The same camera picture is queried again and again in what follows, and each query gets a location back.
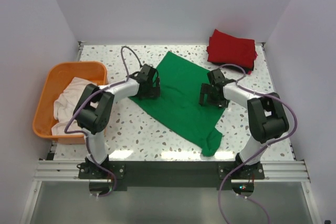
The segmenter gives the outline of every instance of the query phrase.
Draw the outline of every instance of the white towel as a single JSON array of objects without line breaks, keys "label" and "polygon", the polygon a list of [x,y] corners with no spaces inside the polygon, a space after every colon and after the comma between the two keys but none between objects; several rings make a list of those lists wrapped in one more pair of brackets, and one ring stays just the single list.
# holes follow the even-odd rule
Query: white towel
[{"label": "white towel", "polygon": [[[64,89],[63,93],[54,102],[54,118],[58,120],[51,128],[53,135],[66,135],[64,133],[65,126],[70,121],[73,111],[86,87],[92,82],[81,78],[74,77],[71,83]],[[80,130],[76,120],[71,124],[69,131]]]}]

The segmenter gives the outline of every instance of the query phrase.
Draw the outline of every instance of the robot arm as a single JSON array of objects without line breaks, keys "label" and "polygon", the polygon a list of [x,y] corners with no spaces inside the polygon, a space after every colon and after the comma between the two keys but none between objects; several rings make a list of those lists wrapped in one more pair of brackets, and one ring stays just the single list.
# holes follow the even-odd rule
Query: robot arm
[{"label": "robot arm", "polygon": [[[201,105],[204,104],[205,95],[207,95],[206,101],[209,104],[227,107],[231,100],[245,107],[248,111],[251,137],[243,150],[236,155],[237,165],[248,160],[269,141],[279,138],[288,131],[289,123],[280,102],[242,90],[236,85],[235,80],[226,79],[220,69],[209,72],[208,79],[210,84],[203,83],[201,87],[199,99]],[[270,115],[266,116],[265,111],[270,112]],[[250,160],[246,165],[258,164],[263,153]]]},{"label": "robot arm", "polygon": [[[84,89],[74,113],[90,95],[104,88],[107,89],[93,97],[76,117],[78,126],[89,135],[90,151],[98,164],[102,164],[108,157],[105,149],[104,129],[108,125],[113,105],[126,97],[136,96],[141,99],[159,97],[160,78],[155,68],[145,64],[139,72],[130,75],[129,79],[122,84],[104,86],[89,84]],[[87,159],[93,162],[91,155],[88,155]]]}]

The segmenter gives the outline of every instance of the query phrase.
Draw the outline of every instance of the red cloth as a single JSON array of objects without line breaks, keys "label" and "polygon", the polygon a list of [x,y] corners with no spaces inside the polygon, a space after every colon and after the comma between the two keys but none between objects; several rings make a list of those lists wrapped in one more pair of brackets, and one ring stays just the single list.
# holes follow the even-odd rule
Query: red cloth
[{"label": "red cloth", "polygon": [[217,29],[209,38],[208,61],[212,63],[231,63],[247,69],[254,68],[256,59],[253,39],[241,39],[221,33]]}]

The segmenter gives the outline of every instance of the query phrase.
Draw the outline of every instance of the orange basket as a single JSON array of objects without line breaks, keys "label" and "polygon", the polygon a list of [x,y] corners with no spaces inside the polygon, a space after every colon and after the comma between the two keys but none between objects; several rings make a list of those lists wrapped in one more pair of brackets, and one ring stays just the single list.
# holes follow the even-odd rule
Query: orange basket
[{"label": "orange basket", "polygon": [[61,144],[84,144],[83,135],[52,135],[51,128],[58,123],[54,118],[54,101],[63,93],[74,77],[107,84],[106,67],[96,61],[64,62],[54,66],[48,74],[33,120],[36,135]]}]

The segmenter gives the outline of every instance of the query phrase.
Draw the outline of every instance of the terrazzo table surface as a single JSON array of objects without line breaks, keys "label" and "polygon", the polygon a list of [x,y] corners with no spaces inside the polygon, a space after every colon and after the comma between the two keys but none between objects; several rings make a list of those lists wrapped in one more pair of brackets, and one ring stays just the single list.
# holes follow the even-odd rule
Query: terrazzo table surface
[{"label": "terrazzo table surface", "polygon": [[[167,51],[209,70],[215,65],[206,61],[206,45],[130,45],[142,63],[157,66]],[[99,61],[108,70],[108,81],[113,83],[125,78],[120,58],[121,45],[85,45],[81,61]],[[258,57],[255,70],[241,84],[264,93],[273,91],[273,85],[260,45],[256,45]],[[125,49],[124,55],[130,73],[139,70],[135,57]],[[223,69],[227,78],[237,79],[240,73]],[[201,149],[183,139],[158,121],[147,115],[130,99],[123,99],[112,107],[106,133],[110,160],[127,161],[232,161],[249,139],[247,110],[231,102],[216,128],[223,134],[221,146],[213,157],[201,155]],[[83,160],[87,154],[85,145],[58,144],[54,160]],[[292,161],[290,141],[274,144],[263,154],[262,161]]]}]

